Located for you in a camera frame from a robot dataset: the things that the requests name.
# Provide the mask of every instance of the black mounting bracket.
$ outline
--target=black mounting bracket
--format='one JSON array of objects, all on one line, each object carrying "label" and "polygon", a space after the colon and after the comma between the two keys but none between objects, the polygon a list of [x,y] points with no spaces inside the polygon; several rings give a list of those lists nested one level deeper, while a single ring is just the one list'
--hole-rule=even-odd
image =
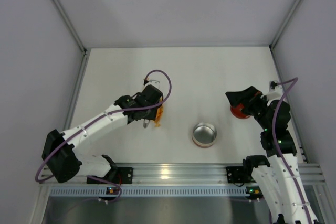
[{"label": "black mounting bracket", "polygon": [[[117,167],[115,171],[113,171],[113,177],[104,177],[104,180],[110,181],[117,185],[119,184],[131,184],[133,182],[133,167]],[[106,184],[103,182],[96,181],[91,178],[87,178],[87,184]]]},{"label": "black mounting bracket", "polygon": [[227,182],[231,184],[243,184],[253,182],[243,166],[227,166],[226,167]]}]

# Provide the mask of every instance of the silver bowl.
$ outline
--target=silver bowl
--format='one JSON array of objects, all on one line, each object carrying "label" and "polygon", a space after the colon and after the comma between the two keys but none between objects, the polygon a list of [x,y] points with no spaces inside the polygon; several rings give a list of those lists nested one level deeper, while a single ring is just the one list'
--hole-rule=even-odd
[{"label": "silver bowl", "polygon": [[197,146],[208,148],[216,142],[216,136],[215,126],[209,123],[199,123],[193,129],[192,139]]}]

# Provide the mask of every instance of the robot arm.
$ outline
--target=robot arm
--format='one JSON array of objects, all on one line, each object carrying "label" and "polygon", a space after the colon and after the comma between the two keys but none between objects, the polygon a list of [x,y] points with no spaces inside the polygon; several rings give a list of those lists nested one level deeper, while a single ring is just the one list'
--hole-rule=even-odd
[{"label": "robot arm", "polygon": [[245,177],[252,177],[257,182],[271,211],[273,223],[318,223],[307,200],[298,170],[297,150],[287,130],[290,106],[285,102],[280,104],[276,115],[277,144],[272,134],[272,121],[279,100],[270,103],[269,100],[274,99],[277,93],[280,93],[279,89],[263,95],[253,86],[226,93],[232,107],[239,108],[245,115],[252,115],[264,130],[261,144],[267,157],[248,156],[244,159]]},{"label": "robot arm", "polygon": [[47,166],[59,183],[76,175],[91,175],[111,181],[117,166],[106,155],[91,156],[88,151],[93,144],[109,132],[141,119],[155,120],[159,105],[152,109],[139,108],[156,105],[162,92],[147,83],[136,96],[124,95],[104,112],[72,129],[59,133],[51,131],[47,135],[42,159],[45,160],[56,148],[61,148],[48,160]]}]

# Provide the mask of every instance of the white enclosure wall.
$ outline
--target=white enclosure wall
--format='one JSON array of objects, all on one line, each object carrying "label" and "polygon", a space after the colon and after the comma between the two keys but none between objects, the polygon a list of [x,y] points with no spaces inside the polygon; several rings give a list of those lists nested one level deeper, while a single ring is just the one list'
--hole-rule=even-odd
[{"label": "white enclosure wall", "polygon": [[0,10],[0,223],[28,223],[46,133],[64,125],[82,56],[50,0]]},{"label": "white enclosure wall", "polygon": [[88,48],[268,46],[294,0],[60,0]]},{"label": "white enclosure wall", "polygon": [[299,77],[290,93],[292,111],[311,162],[319,163],[336,197],[336,0],[304,0],[275,58],[282,78]]}]

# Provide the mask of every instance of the metal frame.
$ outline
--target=metal frame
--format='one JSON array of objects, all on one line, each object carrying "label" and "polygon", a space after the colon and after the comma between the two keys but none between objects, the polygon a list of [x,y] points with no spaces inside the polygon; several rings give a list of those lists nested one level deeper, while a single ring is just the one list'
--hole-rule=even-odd
[{"label": "metal frame", "polygon": [[69,32],[71,33],[73,39],[75,40],[75,42],[77,43],[79,49],[85,53],[87,50],[84,47],[81,39],[78,36],[78,33],[76,32],[72,22],[70,21],[67,13],[65,12],[63,6],[61,5],[59,0],[51,0],[52,3],[54,4],[54,6],[56,7],[56,10],[58,11],[60,17],[62,18],[62,20],[64,21],[66,27],[68,28]]},{"label": "metal frame", "polygon": [[89,62],[90,53],[91,53],[91,49],[87,50],[83,54],[83,58],[82,58],[82,61],[80,63],[80,67],[79,67],[79,71],[78,71],[78,74],[77,74],[75,86],[74,86],[74,89],[73,89],[72,94],[71,94],[70,105],[69,105],[69,108],[68,108],[66,120],[65,120],[65,123],[64,123],[64,127],[63,127],[64,130],[69,129],[70,126],[71,126],[71,122],[72,122],[73,114],[75,112],[80,88],[82,86],[86,66]]},{"label": "metal frame", "polygon": [[[80,37],[78,36],[71,20],[66,14],[59,0],[51,0],[55,5],[60,17],[63,19],[66,27],[73,36],[79,49],[83,53],[83,59],[77,75],[75,87],[73,89],[72,98],[69,105],[69,110],[64,124],[64,129],[67,129],[71,125],[73,113],[76,107],[78,95],[80,92],[81,84],[84,78],[85,69],[88,63],[90,52],[84,47]],[[295,0],[289,9],[286,17],[284,18],[281,26],[275,34],[274,39],[270,44],[270,50],[274,59],[274,64],[278,71],[278,76],[281,79],[282,74],[277,66],[276,57],[274,54],[274,48],[282,37],[285,29],[288,27],[292,20],[296,10],[300,6],[303,0]],[[293,124],[298,140],[300,140],[300,130],[293,117]],[[133,184],[128,186],[129,190],[133,190],[134,194],[139,195],[140,192],[136,188],[225,188],[229,186],[227,183],[226,166],[232,166],[233,164],[118,164],[119,166],[132,166],[133,171]],[[336,209],[331,199],[329,190],[327,188],[322,170],[317,164],[300,164],[300,174],[304,185],[312,185],[316,198],[318,200],[324,221],[326,223],[336,223]],[[50,171],[46,168],[43,171],[43,176],[50,174]],[[72,181],[62,184],[60,186],[55,180],[49,180],[44,184],[39,185],[39,193],[34,206],[32,216],[29,223],[42,223],[44,212],[47,207],[48,197],[53,189],[57,188],[89,188],[92,185],[86,184],[85,177],[77,177]]]},{"label": "metal frame", "polygon": [[287,15],[285,16],[284,20],[281,23],[280,28],[276,32],[275,37],[270,44],[271,51],[277,45],[278,41],[280,40],[282,34],[284,33],[284,31],[285,31],[286,27],[288,26],[289,22],[292,20],[294,14],[296,13],[296,11],[297,11],[298,7],[300,6],[300,4],[302,3],[302,1],[303,0],[295,0],[293,2],[291,8],[289,9]]}]

